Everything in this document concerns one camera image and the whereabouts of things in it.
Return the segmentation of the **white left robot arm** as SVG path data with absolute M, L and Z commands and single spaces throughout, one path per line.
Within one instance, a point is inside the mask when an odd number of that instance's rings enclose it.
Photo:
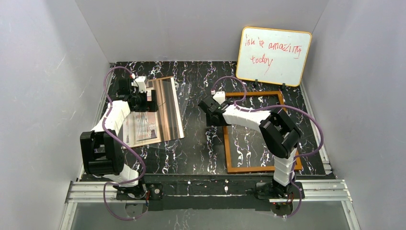
M 84 171 L 106 177 L 114 186 L 135 187 L 144 174 L 125 164 L 122 147 L 126 144 L 117 135 L 132 112 L 158 111 L 156 90 L 147 89 L 145 76 L 121 79 L 116 95 L 108 101 L 108 108 L 97 125 L 80 135 Z

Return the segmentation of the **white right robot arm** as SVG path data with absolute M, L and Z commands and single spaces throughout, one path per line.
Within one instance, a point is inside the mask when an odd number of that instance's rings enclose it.
M 273 110 L 254 111 L 208 96 L 198 103 L 208 126 L 239 125 L 262 134 L 269 152 L 274 155 L 273 181 L 287 187 L 294 177 L 293 163 L 301 138 L 299 129 L 279 105 Z

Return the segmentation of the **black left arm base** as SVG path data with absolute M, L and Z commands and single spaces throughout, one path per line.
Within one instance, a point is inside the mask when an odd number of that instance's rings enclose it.
M 134 187 L 119 187 L 117 189 L 117 200 L 161 200 L 163 198 L 162 184 L 142 184 Z

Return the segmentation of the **printed photo sheet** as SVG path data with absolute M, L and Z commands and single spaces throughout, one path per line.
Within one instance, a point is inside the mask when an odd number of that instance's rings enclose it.
M 156 112 L 131 112 L 122 126 L 123 141 L 129 147 L 151 145 L 163 148 L 163 142 L 184 138 L 183 116 L 189 99 L 188 84 L 173 76 L 146 82 L 147 101 L 156 101 Z

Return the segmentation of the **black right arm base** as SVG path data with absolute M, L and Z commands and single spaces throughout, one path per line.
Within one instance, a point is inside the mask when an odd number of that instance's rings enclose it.
M 305 198 L 301 182 L 294 182 L 294 185 L 288 184 L 287 186 L 282 186 L 276 182 L 256 183 L 253 192 L 258 199 L 281 199 L 282 201 L 288 201 L 288 199 Z

